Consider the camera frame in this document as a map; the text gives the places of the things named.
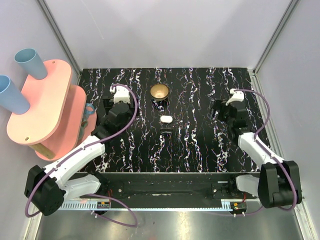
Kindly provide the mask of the white earbud charging case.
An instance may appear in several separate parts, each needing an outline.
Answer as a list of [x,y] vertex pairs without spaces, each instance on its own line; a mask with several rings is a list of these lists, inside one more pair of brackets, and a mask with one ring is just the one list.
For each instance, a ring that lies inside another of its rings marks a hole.
[[173,117],[170,115],[162,115],[160,117],[160,122],[165,124],[170,124],[173,122]]

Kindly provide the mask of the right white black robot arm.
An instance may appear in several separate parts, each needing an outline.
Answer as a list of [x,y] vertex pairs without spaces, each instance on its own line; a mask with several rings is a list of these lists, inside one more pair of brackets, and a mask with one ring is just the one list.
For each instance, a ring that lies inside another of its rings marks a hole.
[[258,177],[248,173],[236,176],[227,185],[230,197],[236,199],[248,193],[258,197],[266,209],[287,210],[289,206],[295,207],[302,202],[298,164],[275,154],[251,131],[244,102],[227,103],[225,100],[215,100],[211,114],[225,124],[228,138],[244,151],[260,170]]

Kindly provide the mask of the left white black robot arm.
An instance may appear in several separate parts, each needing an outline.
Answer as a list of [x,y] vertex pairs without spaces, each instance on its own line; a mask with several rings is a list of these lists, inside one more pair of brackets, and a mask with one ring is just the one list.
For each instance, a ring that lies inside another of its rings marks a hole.
[[106,143],[124,133],[136,118],[138,101],[133,91],[124,84],[114,84],[110,92],[113,98],[106,99],[106,118],[80,145],[45,167],[35,165],[29,170],[24,190],[27,197],[24,213],[28,218],[36,216],[36,213],[29,213],[30,204],[38,209],[38,213],[49,216],[68,200],[90,195],[111,197],[109,180],[98,172],[72,178],[104,154]]

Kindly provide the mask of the gold metal bowl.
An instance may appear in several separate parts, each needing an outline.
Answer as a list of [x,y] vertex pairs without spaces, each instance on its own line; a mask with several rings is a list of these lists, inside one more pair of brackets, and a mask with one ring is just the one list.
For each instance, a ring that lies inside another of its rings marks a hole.
[[170,89],[165,84],[155,84],[150,89],[151,97],[156,101],[165,100],[170,93]]

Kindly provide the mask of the pink two-tier wooden shelf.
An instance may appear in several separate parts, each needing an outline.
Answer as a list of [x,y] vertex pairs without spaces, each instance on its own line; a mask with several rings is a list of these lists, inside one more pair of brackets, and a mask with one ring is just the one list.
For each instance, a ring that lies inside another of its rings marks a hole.
[[39,158],[56,161],[80,143],[87,95],[71,83],[72,68],[66,61],[51,59],[44,65],[47,77],[28,75],[21,90],[29,110],[11,114],[6,131],[13,142],[32,148]]

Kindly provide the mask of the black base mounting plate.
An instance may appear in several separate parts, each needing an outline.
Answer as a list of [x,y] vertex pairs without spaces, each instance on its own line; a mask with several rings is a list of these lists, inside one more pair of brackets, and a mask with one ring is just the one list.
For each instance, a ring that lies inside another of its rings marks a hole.
[[222,200],[253,199],[236,190],[238,173],[125,173],[102,172],[98,194],[111,196],[131,209],[205,209],[222,206]]

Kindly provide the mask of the rear light blue cup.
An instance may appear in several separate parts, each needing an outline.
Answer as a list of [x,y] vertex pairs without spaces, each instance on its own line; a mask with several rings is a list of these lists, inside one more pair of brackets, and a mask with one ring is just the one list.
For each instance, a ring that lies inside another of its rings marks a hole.
[[18,51],[14,56],[14,61],[36,80],[42,80],[48,75],[44,62],[33,48]]

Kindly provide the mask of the light blue cup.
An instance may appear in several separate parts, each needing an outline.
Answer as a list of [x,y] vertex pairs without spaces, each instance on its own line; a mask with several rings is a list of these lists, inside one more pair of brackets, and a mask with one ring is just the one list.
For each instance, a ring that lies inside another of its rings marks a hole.
[[22,115],[30,109],[26,97],[7,75],[0,76],[0,105],[16,115]]
[[14,56],[14,61],[36,80],[42,80],[48,75],[44,62],[33,48],[18,51]]

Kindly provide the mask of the front light blue cup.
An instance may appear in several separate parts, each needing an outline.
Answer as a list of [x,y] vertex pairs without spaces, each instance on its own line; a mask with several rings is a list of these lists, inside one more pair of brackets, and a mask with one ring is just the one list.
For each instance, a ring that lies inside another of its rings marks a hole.
[[30,109],[26,97],[7,75],[0,76],[0,105],[16,115],[22,115]]

